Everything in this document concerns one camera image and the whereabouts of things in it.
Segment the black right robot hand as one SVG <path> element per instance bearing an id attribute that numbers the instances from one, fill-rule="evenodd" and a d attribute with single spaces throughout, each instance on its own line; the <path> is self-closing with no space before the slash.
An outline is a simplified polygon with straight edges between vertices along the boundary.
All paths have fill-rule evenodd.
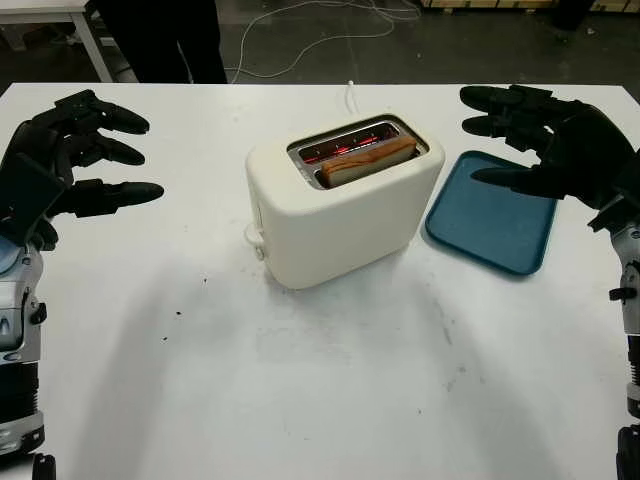
<path id="1" fill-rule="evenodd" d="M 639 153 L 596 107 L 521 85 L 465 86 L 460 99 L 483 113 L 462 122 L 465 132 L 539 158 L 529 168 L 480 170 L 474 179 L 533 196 L 569 195 L 595 210 L 617 197 L 639 206 Z"/>

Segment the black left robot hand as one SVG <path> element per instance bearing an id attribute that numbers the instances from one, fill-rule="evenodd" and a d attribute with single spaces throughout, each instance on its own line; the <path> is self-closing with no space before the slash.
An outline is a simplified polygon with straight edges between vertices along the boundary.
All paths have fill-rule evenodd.
<path id="1" fill-rule="evenodd" d="M 73 176 L 75 167 L 100 160 L 143 165 L 141 152 L 100 131 L 144 135 L 149 128 L 142 116 L 99 99 L 92 90 L 60 99 L 22 122 L 1 160 L 1 236 L 19 247 L 52 251 L 58 233 L 51 219 L 59 214 L 111 215 L 160 198 L 164 189 L 158 184 L 108 184 Z"/>

